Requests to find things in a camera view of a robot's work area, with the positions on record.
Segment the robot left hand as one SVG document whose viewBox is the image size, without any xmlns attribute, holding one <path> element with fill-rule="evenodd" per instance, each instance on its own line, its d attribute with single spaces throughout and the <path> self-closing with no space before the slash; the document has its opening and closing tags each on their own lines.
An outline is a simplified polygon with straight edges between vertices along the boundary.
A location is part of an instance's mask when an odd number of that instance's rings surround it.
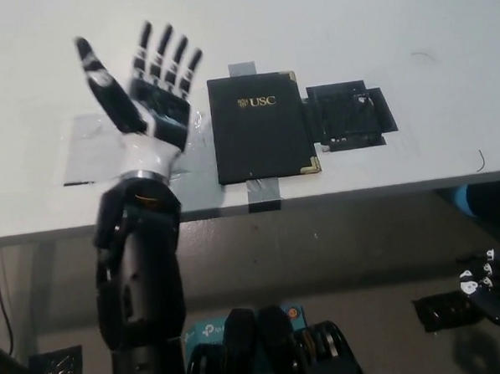
<svg viewBox="0 0 500 374">
<path fill-rule="evenodd" d="M 90 42 L 74 40 L 91 94 L 121 134 L 123 157 L 119 178 L 157 178 L 168 184 L 175 161 L 188 143 L 191 106 L 188 101 L 203 50 L 195 49 L 179 74 L 188 37 L 182 35 L 170 59 L 165 59 L 174 29 L 168 23 L 147 58 L 152 24 L 146 21 L 132 57 L 131 77 L 123 88 L 101 62 Z"/>
</svg>

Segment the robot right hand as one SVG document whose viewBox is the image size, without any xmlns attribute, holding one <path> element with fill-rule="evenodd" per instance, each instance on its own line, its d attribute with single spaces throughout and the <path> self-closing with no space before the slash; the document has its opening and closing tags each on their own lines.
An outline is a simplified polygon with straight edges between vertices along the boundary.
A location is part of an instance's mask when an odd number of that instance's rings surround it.
<svg viewBox="0 0 500 374">
<path fill-rule="evenodd" d="M 477 251 L 456 259 L 461 293 L 493 324 L 500 325 L 500 249 Z"/>
</svg>

